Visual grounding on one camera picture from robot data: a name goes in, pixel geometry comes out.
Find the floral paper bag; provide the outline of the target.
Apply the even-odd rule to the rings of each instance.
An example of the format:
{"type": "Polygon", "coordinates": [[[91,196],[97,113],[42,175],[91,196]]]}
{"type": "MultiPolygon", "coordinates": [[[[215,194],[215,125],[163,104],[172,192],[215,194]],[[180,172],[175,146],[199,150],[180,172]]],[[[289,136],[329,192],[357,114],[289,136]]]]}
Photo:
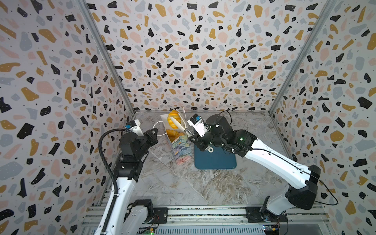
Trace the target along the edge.
{"type": "Polygon", "coordinates": [[[166,137],[167,144],[177,165],[182,165],[189,161],[193,152],[188,140],[190,136],[185,116],[178,110],[170,111],[168,114],[161,114],[161,120],[157,121],[153,127],[161,124],[164,128],[159,137],[166,137]]]}

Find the white metal tongs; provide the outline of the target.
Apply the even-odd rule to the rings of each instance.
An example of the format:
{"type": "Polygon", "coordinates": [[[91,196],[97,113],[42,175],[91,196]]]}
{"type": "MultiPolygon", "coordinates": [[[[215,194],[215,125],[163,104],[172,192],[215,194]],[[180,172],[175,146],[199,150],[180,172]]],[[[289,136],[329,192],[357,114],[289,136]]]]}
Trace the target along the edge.
{"type": "Polygon", "coordinates": [[[181,118],[181,124],[179,125],[179,128],[180,130],[182,130],[183,132],[185,132],[187,134],[188,137],[193,137],[193,132],[191,132],[188,128],[187,128],[187,124],[185,123],[185,121],[181,118]]]}

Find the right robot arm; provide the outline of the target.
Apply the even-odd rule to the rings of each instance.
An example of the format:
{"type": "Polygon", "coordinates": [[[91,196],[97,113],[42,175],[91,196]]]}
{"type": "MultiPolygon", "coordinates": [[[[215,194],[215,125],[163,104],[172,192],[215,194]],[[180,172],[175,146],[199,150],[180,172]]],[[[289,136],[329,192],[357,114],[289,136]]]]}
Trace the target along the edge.
{"type": "Polygon", "coordinates": [[[203,120],[195,114],[188,120],[194,128],[189,140],[201,151],[209,147],[223,150],[252,160],[282,177],[286,187],[279,193],[267,196],[263,205],[247,213],[251,222],[276,222],[290,208],[310,210],[315,202],[321,170],[316,165],[306,166],[273,150],[254,134],[234,130],[227,119],[215,114],[203,120]]]}

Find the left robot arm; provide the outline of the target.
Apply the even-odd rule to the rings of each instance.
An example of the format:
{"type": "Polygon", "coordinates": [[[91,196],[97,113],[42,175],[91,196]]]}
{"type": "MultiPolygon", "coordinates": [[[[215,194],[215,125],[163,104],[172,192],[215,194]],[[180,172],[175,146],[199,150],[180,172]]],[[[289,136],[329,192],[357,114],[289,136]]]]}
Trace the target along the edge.
{"type": "Polygon", "coordinates": [[[150,147],[158,143],[158,129],[138,135],[124,128],[105,132],[99,139],[99,155],[109,173],[112,188],[96,235],[135,235],[142,224],[153,219],[153,204],[149,199],[130,203],[150,147]],[[123,159],[112,170],[104,156],[102,142],[113,132],[125,132],[120,138],[123,159]]]}

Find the large seeded oval bread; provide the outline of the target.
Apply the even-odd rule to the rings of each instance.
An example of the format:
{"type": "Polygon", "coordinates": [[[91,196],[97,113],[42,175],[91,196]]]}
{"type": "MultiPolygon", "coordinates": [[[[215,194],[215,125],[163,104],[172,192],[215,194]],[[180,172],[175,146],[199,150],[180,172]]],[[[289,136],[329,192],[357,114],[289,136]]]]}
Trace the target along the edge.
{"type": "Polygon", "coordinates": [[[176,130],[166,130],[167,136],[171,143],[173,143],[176,139],[178,139],[181,135],[184,135],[184,133],[181,133],[176,130]]]}

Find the striped bun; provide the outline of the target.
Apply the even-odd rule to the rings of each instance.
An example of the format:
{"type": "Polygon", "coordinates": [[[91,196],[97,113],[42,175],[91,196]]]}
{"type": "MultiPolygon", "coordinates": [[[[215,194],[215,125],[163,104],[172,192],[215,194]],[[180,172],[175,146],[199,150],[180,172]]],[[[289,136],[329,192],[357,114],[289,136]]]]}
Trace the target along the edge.
{"type": "Polygon", "coordinates": [[[181,124],[181,117],[178,111],[174,110],[168,114],[167,122],[172,129],[178,129],[181,124]]]}

